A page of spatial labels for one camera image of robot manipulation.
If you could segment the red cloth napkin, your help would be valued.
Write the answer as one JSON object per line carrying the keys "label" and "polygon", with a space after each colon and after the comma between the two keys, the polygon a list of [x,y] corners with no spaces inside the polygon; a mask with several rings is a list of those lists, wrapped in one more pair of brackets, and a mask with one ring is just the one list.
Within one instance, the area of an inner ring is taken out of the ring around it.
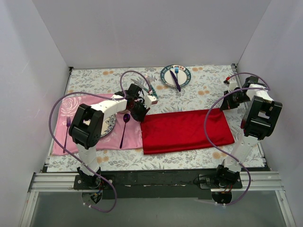
{"label": "red cloth napkin", "polygon": [[[143,153],[156,155],[212,147],[204,132],[207,110],[151,114],[141,123]],[[234,143],[225,115],[213,109],[207,118],[207,134],[217,146]]]}

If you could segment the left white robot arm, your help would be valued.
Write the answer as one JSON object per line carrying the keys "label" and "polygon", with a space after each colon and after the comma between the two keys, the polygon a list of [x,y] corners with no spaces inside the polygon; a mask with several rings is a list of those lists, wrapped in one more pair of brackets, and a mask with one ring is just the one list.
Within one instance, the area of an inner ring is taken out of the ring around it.
{"label": "left white robot arm", "polygon": [[116,113],[129,111],[137,122],[143,122],[150,106],[156,104],[158,99],[148,92],[141,96],[142,89],[131,84],[126,91],[119,91],[110,98],[95,105],[81,104],[71,122],[69,135],[76,144],[81,166],[77,168],[82,182],[90,189],[100,186],[101,170],[97,162],[96,145],[101,138],[103,122]]}

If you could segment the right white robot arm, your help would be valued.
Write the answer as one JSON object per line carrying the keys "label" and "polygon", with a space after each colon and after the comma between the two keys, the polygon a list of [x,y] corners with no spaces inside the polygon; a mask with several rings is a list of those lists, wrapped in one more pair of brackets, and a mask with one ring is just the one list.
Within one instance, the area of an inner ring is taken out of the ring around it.
{"label": "right white robot arm", "polygon": [[283,107],[281,102],[269,96],[268,84],[265,81],[259,82],[261,79],[258,76],[251,74],[242,87],[237,86],[236,82],[230,82],[230,79],[227,77],[224,81],[228,90],[224,92],[220,110],[235,109],[242,103],[248,103],[248,108],[240,125],[242,133],[231,155],[217,167],[214,182],[220,188],[238,182],[241,164],[255,145],[272,134]]}

